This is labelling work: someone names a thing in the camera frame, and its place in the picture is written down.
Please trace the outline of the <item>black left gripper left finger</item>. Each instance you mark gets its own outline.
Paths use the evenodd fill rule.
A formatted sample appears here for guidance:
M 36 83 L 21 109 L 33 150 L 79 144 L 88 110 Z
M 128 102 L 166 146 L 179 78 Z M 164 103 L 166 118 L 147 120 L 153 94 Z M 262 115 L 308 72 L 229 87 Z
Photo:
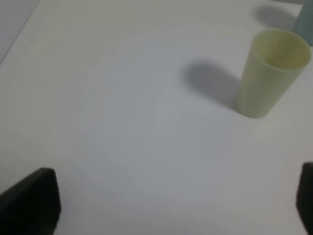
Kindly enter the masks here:
M 39 168 L 0 194 L 2 235 L 52 235 L 61 214 L 55 170 Z

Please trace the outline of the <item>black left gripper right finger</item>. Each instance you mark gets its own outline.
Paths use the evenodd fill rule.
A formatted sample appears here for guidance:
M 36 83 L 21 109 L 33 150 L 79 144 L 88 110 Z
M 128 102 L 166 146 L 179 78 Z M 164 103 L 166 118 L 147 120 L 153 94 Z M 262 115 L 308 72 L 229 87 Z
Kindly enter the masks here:
M 309 235 L 313 235 L 313 163 L 302 165 L 296 195 L 296 207 L 301 222 Z

